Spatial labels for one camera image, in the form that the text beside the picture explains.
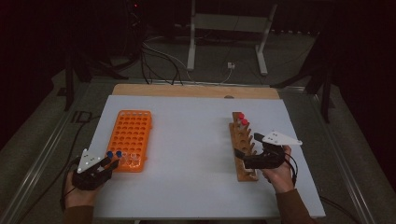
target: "wooden block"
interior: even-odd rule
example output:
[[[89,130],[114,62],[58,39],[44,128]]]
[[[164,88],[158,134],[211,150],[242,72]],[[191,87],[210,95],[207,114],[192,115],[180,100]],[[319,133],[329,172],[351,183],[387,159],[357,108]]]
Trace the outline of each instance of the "wooden block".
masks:
[[[238,125],[238,114],[240,112],[233,112],[233,123],[229,124],[231,141],[233,144],[233,154],[234,149],[239,149],[245,153],[245,155],[253,155],[255,152],[252,152],[254,147],[254,143],[250,143],[253,136],[250,135],[251,130],[249,129],[249,123],[240,128]],[[236,175],[238,181],[257,181],[259,178],[257,177],[256,170],[247,170],[245,169],[244,162],[234,156]]]

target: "orange test tube rack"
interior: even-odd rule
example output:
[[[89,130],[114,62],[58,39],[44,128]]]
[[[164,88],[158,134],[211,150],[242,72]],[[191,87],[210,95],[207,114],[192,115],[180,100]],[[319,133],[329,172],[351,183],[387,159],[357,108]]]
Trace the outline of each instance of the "orange test tube rack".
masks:
[[[106,155],[120,159],[114,172],[143,171],[151,130],[151,113],[147,110],[121,110],[117,116]]]

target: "white object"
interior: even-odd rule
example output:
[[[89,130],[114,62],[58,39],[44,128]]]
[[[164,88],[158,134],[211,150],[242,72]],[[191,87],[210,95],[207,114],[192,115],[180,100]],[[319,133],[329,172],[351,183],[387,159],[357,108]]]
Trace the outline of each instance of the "white object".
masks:
[[[88,151],[87,148],[85,148],[82,151],[81,160],[79,161],[77,173],[81,174],[82,172],[93,167],[99,161],[101,161],[100,157],[95,156],[93,153]]]
[[[249,219],[279,217],[274,188],[263,176],[238,182],[229,124],[244,110],[251,128],[273,127],[296,137],[282,100],[192,97],[108,97],[90,145],[105,155],[122,109],[149,110],[152,129],[142,173],[113,173],[97,197],[94,216],[130,219]],[[291,146],[299,175],[296,188],[312,217],[324,217],[299,146]]]
[[[227,63],[227,67],[230,69],[235,69],[235,64],[234,63]]]
[[[279,132],[268,133],[262,141],[276,146],[300,146],[303,144],[302,141]]]

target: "sleeve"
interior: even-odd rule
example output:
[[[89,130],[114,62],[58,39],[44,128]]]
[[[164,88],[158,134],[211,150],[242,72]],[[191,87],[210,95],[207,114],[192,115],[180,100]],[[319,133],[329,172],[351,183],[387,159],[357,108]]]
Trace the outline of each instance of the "sleeve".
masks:
[[[284,224],[318,223],[309,216],[297,189],[276,195],[277,207]]]
[[[69,207],[64,211],[64,224],[90,224],[93,220],[93,206]]]

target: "test tube rack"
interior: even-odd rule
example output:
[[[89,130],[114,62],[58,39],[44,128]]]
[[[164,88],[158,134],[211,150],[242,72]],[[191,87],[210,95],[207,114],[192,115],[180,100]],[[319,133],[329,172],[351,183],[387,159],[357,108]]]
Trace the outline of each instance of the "test tube rack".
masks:
[[[229,124],[231,141],[233,144],[233,154],[234,149],[239,149],[245,153],[245,155],[250,156],[256,154],[256,151],[252,151],[254,148],[254,143],[251,143],[253,138],[250,135],[251,129],[249,129],[249,122],[245,126],[241,126],[238,122],[238,115],[240,112],[233,112],[233,122]],[[245,164],[241,159],[234,156],[236,175],[238,181],[257,181],[257,172],[254,169],[245,169]]]
[[[106,155],[120,160],[114,172],[142,172],[151,130],[151,113],[147,110],[121,110],[117,116]]]

